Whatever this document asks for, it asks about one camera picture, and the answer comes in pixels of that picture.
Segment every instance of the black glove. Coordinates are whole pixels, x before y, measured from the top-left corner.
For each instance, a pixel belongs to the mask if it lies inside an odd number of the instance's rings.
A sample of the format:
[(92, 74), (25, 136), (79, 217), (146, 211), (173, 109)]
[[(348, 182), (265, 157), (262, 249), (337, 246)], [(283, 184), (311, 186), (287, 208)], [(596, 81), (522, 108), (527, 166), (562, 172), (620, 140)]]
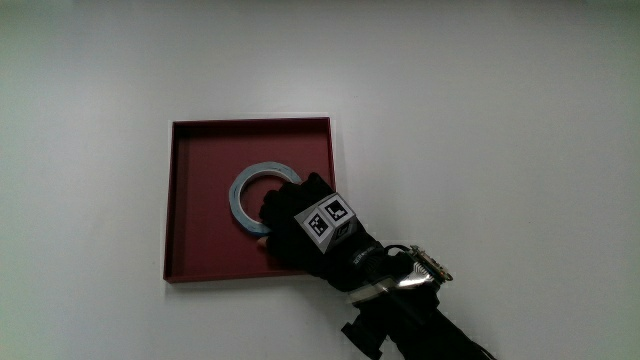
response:
[[(341, 291), (360, 287), (367, 275), (386, 256), (382, 245), (358, 223), (357, 231), (323, 254), (294, 216), (328, 195), (333, 189), (317, 173), (300, 185), (285, 183), (264, 197), (260, 217), (272, 232), (267, 241), (269, 254), (279, 260), (323, 278)], [(366, 259), (353, 260), (365, 254)]]

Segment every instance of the white background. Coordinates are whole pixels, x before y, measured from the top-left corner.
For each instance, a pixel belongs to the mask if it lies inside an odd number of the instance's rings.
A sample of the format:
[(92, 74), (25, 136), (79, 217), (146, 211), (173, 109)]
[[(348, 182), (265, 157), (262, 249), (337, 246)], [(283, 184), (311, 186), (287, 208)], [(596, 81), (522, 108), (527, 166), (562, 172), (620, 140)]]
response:
[(0, 2), (0, 358), (359, 359), (321, 281), (162, 280), (167, 124), (327, 112), (467, 334), (637, 359), (640, 9), (539, 3)]

